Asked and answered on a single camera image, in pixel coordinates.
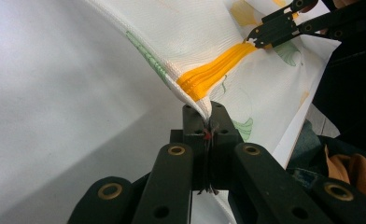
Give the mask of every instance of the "brass screw insert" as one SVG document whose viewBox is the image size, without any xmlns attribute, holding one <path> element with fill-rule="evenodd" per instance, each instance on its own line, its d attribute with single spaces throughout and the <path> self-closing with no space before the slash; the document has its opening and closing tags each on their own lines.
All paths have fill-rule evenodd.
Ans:
<svg viewBox="0 0 366 224">
<path fill-rule="evenodd" d="M 243 150 L 245 153 L 247 153 L 251 156 L 257 156 L 260 154 L 259 149 L 256 147 L 244 147 Z"/>
<path fill-rule="evenodd" d="M 106 189 L 113 189 L 113 192 L 111 193 L 105 193 Z M 98 197 L 103 200 L 112 200 L 114 198 L 119 197 L 119 195 L 122 193 L 122 185 L 117 183 L 109 183 L 103 185 L 98 190 Z"/>
<path fill-rule="evenodd" d="M 337 184 L 327 183 L 325 184 L 325 190 L 332 197 L 341 201 L 349 202 L 354 199 L 354 195 L 351 191 Z"/>
<path fill-rule="evenodd" d="M 173 156 L 180 156 L 185 153 L 186 149 L 183 147 L 170 147 L 168 148 L 168 153 Z"/>
</svg>

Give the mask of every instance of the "screw hole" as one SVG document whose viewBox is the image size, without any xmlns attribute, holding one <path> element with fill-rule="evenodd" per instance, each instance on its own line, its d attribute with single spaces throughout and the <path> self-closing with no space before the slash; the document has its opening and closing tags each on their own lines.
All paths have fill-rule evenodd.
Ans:
<svg viewBox="0 0 366 224">
<path fill-rule="evenodd" d="M 308 219 L 308 213 L 301 207 L 295 207 L 291 210 L 291 213 L 299 219 Z"/>
<path fill-rule="evenodd" d="M 302 6 L 302 5 L 303 5 L 303 1 L 301 1 L 301 0 L 300 0 L 300 1 L 297 1 L 297 2 L 296 2 L 296 7 L 300 7 L 300 6 Z"/>
<path fill-rule="evenodd" d="M 244 152 L 252 156 L 260 154 L 260 151 L 255 147 L 244 147 Z"/>
<path fill-rule="evenodd" d="M 180 156 L 186 150 L 183 147 L 170 147 L 168 148 L 168 153 L 173 156 Z"/>
<path fill-rule="evenodd" d="M 335 37 L 341 37 L 343 35 L 343 32 L 342 31 L 336 31 L 335 33 L 334 33 L 334 36 Z"/>
<path fill-rule="evenodd" d="M 332 197 L 340 201 L 352 201 L 354 199 L 354 195 L 351 191 L 337 184 L 327 183 L 325 185 L 325 190 Z"/>
<path fill-rule="evenodd" d="M 98 190 L 98 197 L 103 200 L 112 200 L 117 198 L 122 192 L 122 185 L 117 183 L 109 183 L 103 185 Z"/>
<path fill-rule="evenodd" d="M 312 30 L 312 25 L 306 25 L 305 26 L 305 31 L 310 31 L 310 30 Z"/>
<path fill-rule="evenodd" d="M 169 208 L 167 206 L 161 206 L 154 210 L 154 217 L 165 218 L 169 215 Z"/>
</svg>

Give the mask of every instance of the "white surface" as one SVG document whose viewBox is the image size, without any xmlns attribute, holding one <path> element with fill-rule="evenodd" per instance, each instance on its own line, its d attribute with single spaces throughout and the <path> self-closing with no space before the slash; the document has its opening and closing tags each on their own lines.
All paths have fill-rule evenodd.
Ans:
<svg viewBox="0 0 366 224">
<path fill-rule="evenodd" d="M 0 0 L 0 223 L 65 223 L 96 180 L 146 174 L 181 106 L 82 1 Z M 193 200 L 192 223 L 228 222 Z"/>
<path fill-rule="evenodd" d="M 288 166 L 288 162 L 291 156 L 291 153 L 296 145 L 297 138 L 299 137 L 299 133 L 302 129 L 303 123 L 305 121 L 305 116 L 308 112 L 308 108 L 314 99 L 315 92 L 317 91 L 317 86 L 319 85 L 321 76 L 317 77 L 317 80 L 314 81 L 314 85 L 309 91 L 309 95 L 303 102 L 302 106 L 300 106 L 299 111 L 294 117 L 293 121 L 288 126 L 285 134 L 282 136 L 281 141 L 273 152 L 273 157 L 279 162 L 279 164 L 286 168 Z"/>
</svg>

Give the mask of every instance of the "yellow fabric patch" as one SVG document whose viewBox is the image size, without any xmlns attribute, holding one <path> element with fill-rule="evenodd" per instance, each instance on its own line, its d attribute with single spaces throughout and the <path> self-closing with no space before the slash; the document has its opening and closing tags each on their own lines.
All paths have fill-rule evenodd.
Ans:
<svg viewBox="0 0 366 224">
<path fill-rule="evenodd" d="M 195 102 L 204 98 L 210 88 L 223 78 L 241 59 L 256 48 L 250 43 L 232 46 L 213 62 L 194 68 L 183 74 L 177 85 Z"/>
<path fill-rule="evenodd" d="M 240 26 L 256 25 L 254 8 L 246 1 L 238 1 L 232 4 L 230 12 Z"/>
<path fill-rule="evenodd" d="M 276 3 L 279 7 L 285 7 L 286 1 L 285 0 L 273 0 L 274 3 Z"/>
</svg>

